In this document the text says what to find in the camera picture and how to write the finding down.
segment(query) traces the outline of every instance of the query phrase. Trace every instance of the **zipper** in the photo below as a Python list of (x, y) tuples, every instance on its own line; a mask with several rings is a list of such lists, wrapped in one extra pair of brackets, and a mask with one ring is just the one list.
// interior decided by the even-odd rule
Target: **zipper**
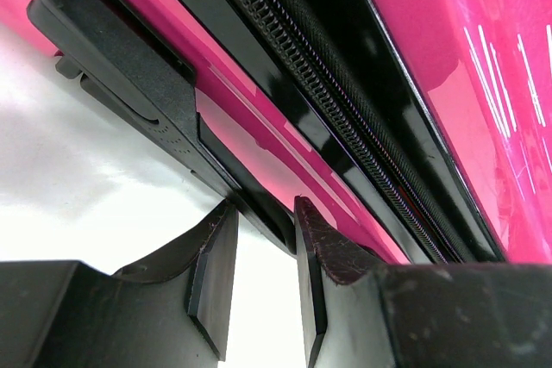
[(236, 1), (429, 256), (443, 263), (471, 260), (381, 123), (356, 107), (281, 2)]

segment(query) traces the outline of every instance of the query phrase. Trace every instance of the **white background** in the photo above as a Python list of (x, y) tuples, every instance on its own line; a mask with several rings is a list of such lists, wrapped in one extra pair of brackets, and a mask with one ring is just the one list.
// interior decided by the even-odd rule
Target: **white background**
[[(106, 273), (193, 227), (221, 197), (0, 25), (0, 260)], [(227, 361), (304, 367), (297, 265), (240, 221)]]

